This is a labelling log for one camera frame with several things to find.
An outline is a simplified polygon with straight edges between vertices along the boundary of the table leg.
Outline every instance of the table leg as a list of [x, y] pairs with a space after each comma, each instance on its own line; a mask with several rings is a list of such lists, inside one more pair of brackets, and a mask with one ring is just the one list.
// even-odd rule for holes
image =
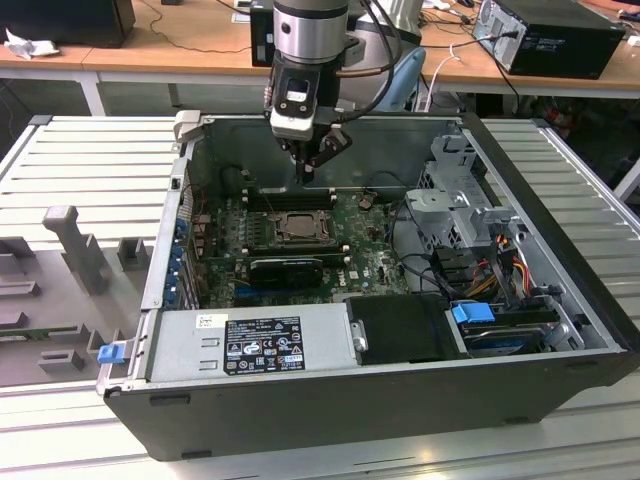
[[175, 83], [167, 84], [169, 87], [169, 98], [171, 99], [171, 106], [180, 108], [182, 102], [180, 102], [180, 94], [178, 93], [178, 86]]
[[629, 170], [624, 178], [620, 180], [620, 183], [613, 190], [613, 193], [615, 193], [620, 200], [625, 201], [638, 185], [640, 185], [640, 159], [636, 160], [636, 164]]
[[77, 82], [80, 83], [82, 87], [82, 92], [84, 93], [84, 98], [91, 115], [94, 117], [109, 115], [109, 111], [100, 96], [100, 88], [98, 85], [100, 80], [98, 79], [98, 75], [95, 72], [83, 72], [79, 75]]

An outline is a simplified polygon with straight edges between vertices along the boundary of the yellow wire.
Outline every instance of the yellow wire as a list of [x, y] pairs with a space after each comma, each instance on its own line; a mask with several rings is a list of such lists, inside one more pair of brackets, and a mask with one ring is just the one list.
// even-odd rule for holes
[[491, 277], [489, 277], [487, 280], [485, 280], [484, 282], [482, 282], [480, 285], [478, 285], [477, 287], [475, 287], [473, 290], [471, 290], [470, 292], [467, 293], [468, 297], [473, 297], [474, 295], [477, 295], [478, 293], [482, 292], [485, 288], [490, 287], [491, 285], [493, 285], [493, 283], [496, 281], [496, 276], [492, 275]]
[[524, 267], [520, 263], [513, 263], [513, 266], [520, 270], [520, 275], [522, 275], [522, 291], [524, 294], [528, 294], [527, 289], [525, 288], [525, 282], [527, 281], [527, 274], [525, 273]]

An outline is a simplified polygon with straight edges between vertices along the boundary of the green circuit board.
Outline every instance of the green circuit board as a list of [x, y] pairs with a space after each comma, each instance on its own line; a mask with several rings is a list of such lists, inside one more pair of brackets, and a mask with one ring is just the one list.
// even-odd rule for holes
[[[407, 283], [386, 239], [388, 211], [384, 204], [377, 203], [363, 210], [361, 200], [362, 193], [338, 193], [331, 209], [295, 213], [271, 205], [267, 211], [250, 211], [240, 198], [227, 199], [212, 208], [208, 212], [209, 224], [202, 226], [197, 240], [199, 271], [206, 279], [206, 289], [201, 292], [202, 308], [331, 303], [352, 295], [407, 293]], [[277, 234], [283, 233], [274, 227], [273, 219], [288, 215], [291, 224], [311, 214], [316, 220], [326, 218], [327, 238], [323, 237], [317, 255], [313, 255], [324, 259], [321, 285], [269, 291], [252, 288], [248, 271], [256, 258], [309, 256], [297, 255], [295, 251], [261, 253], [261, 248], [273, 246]], [[348, 245], [348, 252], [335, 253], [335, 249], [325, 252], [322, 246], [332, 240], [340, 246]]]

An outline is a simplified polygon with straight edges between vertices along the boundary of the paper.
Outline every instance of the paper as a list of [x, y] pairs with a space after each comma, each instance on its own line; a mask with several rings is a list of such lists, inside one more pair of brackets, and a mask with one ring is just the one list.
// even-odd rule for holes
[[4, 46], [7, 47], [14, 55], [31, 60], [31, 57], [42, 57], [46, 55], [55, 55], [60, 53], [53, 42], [48, 40], [26, 40], [12, 34], [6, 29], [7, 41]]
[[451, 5], [442, 0], [424, 0], [422, 8], [437, 8], [438, 10], [449, 10]]

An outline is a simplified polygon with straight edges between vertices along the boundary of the barcode sticker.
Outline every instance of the barcode sticker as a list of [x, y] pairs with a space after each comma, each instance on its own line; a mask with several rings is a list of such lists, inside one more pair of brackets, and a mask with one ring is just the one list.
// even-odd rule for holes
[[224, 328], [227, 320], [229, 320], [229, 315], [226, 313], [196, 315], [196, 328]]

